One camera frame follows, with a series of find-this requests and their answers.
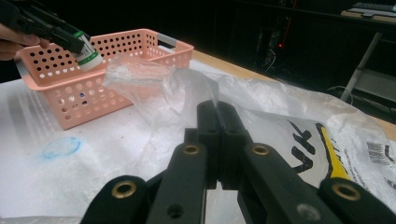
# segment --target metal stand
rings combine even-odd
[[[123,175],[96,195],[81,223],[204,223],[206,190],[237,190],[248,224],[396,223],[358,184],[342,178],[307,185],[272,147],[253,143],[236,110],[198,105],[198,128],[186,129],[162,173],[145,182]]]
[[[358,89],[396,102],[396,89],[394,88],[396,85],[396,77],[391,77],[365,68],[381,37],[381,33],[377,32],[375,34],[372,42],[363,55],[361,62],[346,85],[346,89],[341,96],[342,101],[346,101],[348,99],[353,89]]]

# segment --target barcode label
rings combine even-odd
[[[390,165],[395,162],[395,160],[389,155],[389,146],[367,142],[367,147],[369,149],[370,160],[373,163]]]

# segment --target table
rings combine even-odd
[[[194,69],[275,81],[198,50],[192,54],[191,68]],[[177,137],[166,139],[164,144],[161,135],[149,130],[135,107],[123,108],[64,131],[51,115],[44,98],[26,88],[22,80],[0,85],[0,104],[0,216],[3,217],[29,217],[38,213],[76,220],[98,188],[109,179],[119,175],[152,178],[166,168],[170,153],[166,150],[183,141],[183,130],[174,130]],[[389,139],[396,139],[395,125],[375,120]],[[235,192],[218,189],[220,200],[216,206],[208,206],[206,216],[221,218],[221,222],[207,223],[244,223],[243,219],[237,222],[227,219],[238,214],[241,217],[236,202],[225,200],[230,194],[234,197]],[[219,213],[212,212],[230,206]]]

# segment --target plastic bag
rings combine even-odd
[[[129,93],[125,91],[125,96],[147,117],[156,136],[168,136],[175,127],[179,134],[186,127],[195,127],[196,105],[207,99],[221,100],[235,107],[254,142],[275,148],[305,182],[318,187],[323,178],[350,178],[396,212],[394,151],[379,125],[357,108],[328,94],[279,82],[191,69],[175,68],[159,80],[154,98],[142,97],[144,94],[134,89],[145,82],[121,83],[131,88]],[[107,85],[111,88],[114,83],[110,83]],[[173,126],[165,125],[170,115],[177,118],[173,119]],[[230,198],[218,190],[209,192],[213,192],[213,197],[208,199],[208,207],[223,204],[219,197],[235,204],[234,195]],[[237,205],[229,210],[229,221],[243,223],[235,210]]]
[[[194,127],[196,106],[206,100],[215,104],[219,95],[218,84],[198,71],[123,53],[110,62],[103,85],[131,100],[153,129],[172,122]]]

